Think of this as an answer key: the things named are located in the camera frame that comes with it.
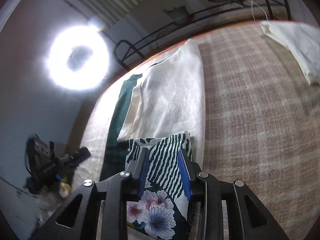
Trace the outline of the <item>green white tree print shirt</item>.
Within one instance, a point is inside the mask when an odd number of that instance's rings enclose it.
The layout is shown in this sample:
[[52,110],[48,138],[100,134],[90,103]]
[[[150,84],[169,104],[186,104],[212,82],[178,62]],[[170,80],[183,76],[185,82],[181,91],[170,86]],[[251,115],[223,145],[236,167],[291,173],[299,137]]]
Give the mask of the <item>green white tree print shirt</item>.
[[121,85],[108,130],[100,179],[125,170],[149,150],[149,171],[138,202],[127,203],[127,222],[154,239],[188,239],[192,215],[177,155],[201,164],[205,98],[201,54],[194,40]]

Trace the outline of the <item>black metal clothes rack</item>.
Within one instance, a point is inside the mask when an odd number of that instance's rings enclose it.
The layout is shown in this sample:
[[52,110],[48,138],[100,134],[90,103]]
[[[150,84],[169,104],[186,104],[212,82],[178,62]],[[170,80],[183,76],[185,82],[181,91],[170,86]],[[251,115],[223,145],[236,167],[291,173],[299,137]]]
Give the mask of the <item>black metal clothes rack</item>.
[[266,18],[269,20],[277,20],[278,18],[273,13],[273,7],[284,7],[285,15],[289,21],[292,20],[291,10],[288,0],[283,0],[282,2],[278,0],[264,0],[264,4],[255,3],[254,0],[238,0],[235,2],[225,2],[219,3],[217,5],[202,9],[200,11],[194,12],[188,15],[188,18],[182,23],[171,22],[156,31],[150,33],[146,37],[140,39],[136,43],[131,43],[128,40],[120,40],[113,49],[113,56],[115,60],[126,70],[130,70],[129,66],[125,63],[129,57],[137,54],[143,61],[146,59],[142,50],[153,43],[158,43],[161,38],[164,38],[180,29],[183,29],[189,25],[196,25],[201,28],[208,29],[211,20],[216,16],[244,9],[253,9],[255,7],[261,10],[264,7],[267,8]]

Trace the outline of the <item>green potted plant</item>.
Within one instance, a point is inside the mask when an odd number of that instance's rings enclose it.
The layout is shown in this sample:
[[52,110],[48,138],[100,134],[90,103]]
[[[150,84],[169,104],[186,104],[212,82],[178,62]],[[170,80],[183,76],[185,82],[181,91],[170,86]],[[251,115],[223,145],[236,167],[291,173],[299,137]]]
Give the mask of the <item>green potted plant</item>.
[[169,16],[176,25],[184,25],[192,20],[192,15],[189,13],[185,5],[173,7],[169,10],[163,9],[163,12]]

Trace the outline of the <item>folded white garment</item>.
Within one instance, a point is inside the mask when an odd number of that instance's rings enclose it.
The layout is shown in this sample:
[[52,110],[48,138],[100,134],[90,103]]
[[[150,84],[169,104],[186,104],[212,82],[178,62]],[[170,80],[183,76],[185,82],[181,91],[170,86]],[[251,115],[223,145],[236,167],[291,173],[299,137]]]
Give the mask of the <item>folded white garment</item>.
[[319,84],[319,29],[306,23],[260,21],[264,35],[291,52],[309,85]]

